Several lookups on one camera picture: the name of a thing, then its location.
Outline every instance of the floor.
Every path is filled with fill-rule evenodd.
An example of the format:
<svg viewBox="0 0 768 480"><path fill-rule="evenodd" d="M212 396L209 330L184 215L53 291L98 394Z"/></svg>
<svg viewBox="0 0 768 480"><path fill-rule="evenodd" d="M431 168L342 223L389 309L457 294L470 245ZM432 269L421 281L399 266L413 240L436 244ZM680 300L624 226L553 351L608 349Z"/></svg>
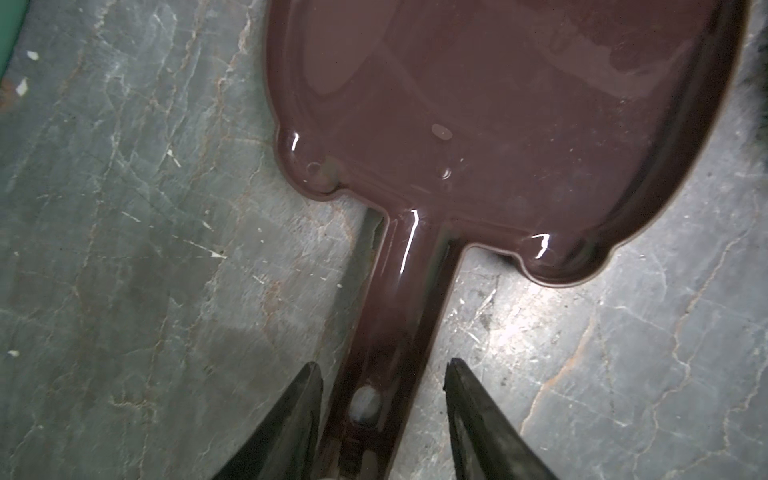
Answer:
<svg viewBox="0 0 768 480"><path fill-rule="evenodd" d="M452 478L452 356L563 480L764 476L767 6L690 179L600 276L468 252L391 478ZM0 111L0 477L209 478L302 364L333 383L380 219L276 168L264 10L32 0Z"/></svg>

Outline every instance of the brown dustpan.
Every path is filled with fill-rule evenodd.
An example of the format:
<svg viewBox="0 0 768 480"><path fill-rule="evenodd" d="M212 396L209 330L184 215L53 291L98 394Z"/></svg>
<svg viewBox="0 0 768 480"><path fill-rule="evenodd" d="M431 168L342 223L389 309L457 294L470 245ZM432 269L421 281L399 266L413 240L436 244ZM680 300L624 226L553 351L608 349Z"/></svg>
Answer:
<svg viewBox="0 0 768 480"><path fill-rule="evenodd" d="M745 17L744 0L272 0L286 178L386 216L318 476L365 462L386 477L468 246L572 285L660 212L707 137Z"/></svg>

